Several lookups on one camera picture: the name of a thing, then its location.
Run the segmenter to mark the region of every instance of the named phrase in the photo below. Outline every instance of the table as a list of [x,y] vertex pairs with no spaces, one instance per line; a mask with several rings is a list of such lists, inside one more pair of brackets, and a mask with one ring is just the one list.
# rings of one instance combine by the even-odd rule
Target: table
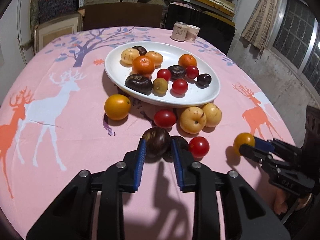
[[[118,93],[104,59],[131,41],[172,44],[208,63],[221,82],[214,103],[222,110],[215,129],[205,129],[211,149],[202,160],[212,170],[237,170],[269,203],[273,187],[259,166],[232,152],[237,134],[294,143],[259,87],[228,57],[201,38],[170,39],[171,31],[115,27],[57,38],[17,78],[0,109],[0,206],[23,238],[68,182],[82,169],[103,171],[134,150],[160,107],[131,98],[125,122],[104,118],[104,102]],[[176,126],[170,135],[193,135]],[[139,191],[124,195],[127,239],[191,239],[194,194],[182,194],[172,163],[146,163]]]

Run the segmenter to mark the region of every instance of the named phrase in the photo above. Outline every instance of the pale yellow fruit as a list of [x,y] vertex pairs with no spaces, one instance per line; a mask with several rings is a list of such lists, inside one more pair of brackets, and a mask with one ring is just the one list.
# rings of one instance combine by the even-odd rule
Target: pale yellow fruit
[[207,117],[207,123],[205,124],[206,127],[216,127],[220,123],[222,119],[222,112],[215,104],[208,103],[202,106],[202,110]]
[[180,127],[187,133],[196,134],[200,132],[207,122],[203,110],[192,106],[186,108],[180,116]]
[[125,49],[121,53],[121,60],[126,64],[132,64],[132,61],[139,56],[140,53],[137,49]]

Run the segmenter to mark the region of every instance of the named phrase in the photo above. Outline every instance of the bolt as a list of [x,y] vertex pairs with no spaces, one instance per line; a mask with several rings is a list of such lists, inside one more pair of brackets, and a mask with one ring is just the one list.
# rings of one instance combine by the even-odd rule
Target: bolt
[[236,178],[238,177],[239,173],[236,172],[236,171],[229,171],[228,172],[229,176],[232,177],[232,178]]
[[127,166],[127,164],[125,164],[125,162],[118,162],[118,163],[116,164],[116,166],[117,166],[117,168],[119,168],[119,169],[123,169],[123,168],[125,168],[125,167]]
[[82,171],[79,172],[79,176],[81,178],[85,178],[88,175],[89,175],[89,171],[87,171],[87,170],[82,170]]
[[193,162],[193,163],[191,164],[191,166],[192,166],[193,168],[195,168],[195,169],[199,169],[199,168],[201,168],[201,163],[200,163],[200,162]]

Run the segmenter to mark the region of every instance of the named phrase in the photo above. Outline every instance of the oval plate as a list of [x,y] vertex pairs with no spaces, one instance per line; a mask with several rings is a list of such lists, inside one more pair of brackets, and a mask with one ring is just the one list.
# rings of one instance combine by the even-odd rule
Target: oval plate
[[191,80],[187,79],[186,81],[188,82],[189,88],[184,95],[177,95],[171,90],[172,81],[169,81],[168,91],[163,96],[153,94],[152,92],[150,95],[144,95],[126,87],[124,83],[126,78],[131,74],[132,68],[130,66],[121,65],[121,53],[125,49],[129,49],[137,45],[145,47],[147,51],[159,52],[164,58],[161,66],[156,68],[154,73],[152,74],[152,81],[156,79],[157,72],[160,69],[168,68],[172,65],[177,65],[181,55],[191,54],[190,52],[184,49],[180,49],[176,46],[152,41],[131,42],[113,49],[106,57],[105,70],[111,81],[116,84],[121,90],[141,101],[153,105],[175,108],[200,106],[213,101],[218,96],[220,92],[219,78],[207,63],[193,54],[191,55],[193,55],[197,60],[197,67],[200,74],[208,73],[212,77],[210,85],[206,88],[200,88],[196,85],[196,82],[192,82]]

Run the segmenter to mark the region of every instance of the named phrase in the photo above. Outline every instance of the white deer print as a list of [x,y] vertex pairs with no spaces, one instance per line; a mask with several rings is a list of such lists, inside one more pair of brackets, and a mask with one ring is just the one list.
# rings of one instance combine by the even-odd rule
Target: white deer print
[[35,153],[33,155],[33,165],[38,167],[37,163],[37,153],[39,144],[42,142],[42,137],[49,129],[51,134],[51,141],[55,151],[55,157],[57,164],[59,164],[60,169],[65,171],[67,168],[63,165],[60,156],[58,154],[58,147],[57,147],[57,134],[56,134],[56,118],[62,113],[64,107],[66,106],[71,91],[79,91],[80,88],[78,87],[76,80],[84,79],[86,76],[83,76],[82,73],[80,74],[78,71],[74,75],[72,75],[72,71],[65,71],[61,76],[61,81],[56,82],[53,79],[54,73],[52,73],[49,78],[53,84],[59,85],[61,87],[60,92],[55,97],[44,98],[42,100],[35,100],[32,101],[30,104],[26,105],[26,118],[24,120],[19,121],[19,127],[17,129],[15,139],[17,142],[17,152],[18,158],[20,159],[21,163],[24,164],[23,157],[20,152],[19,148],[19,139],[20,134],[23,129],[26,127],[28,123],[39,123],[42,125],[42,129],[38,138],[38,142],[36,144]]

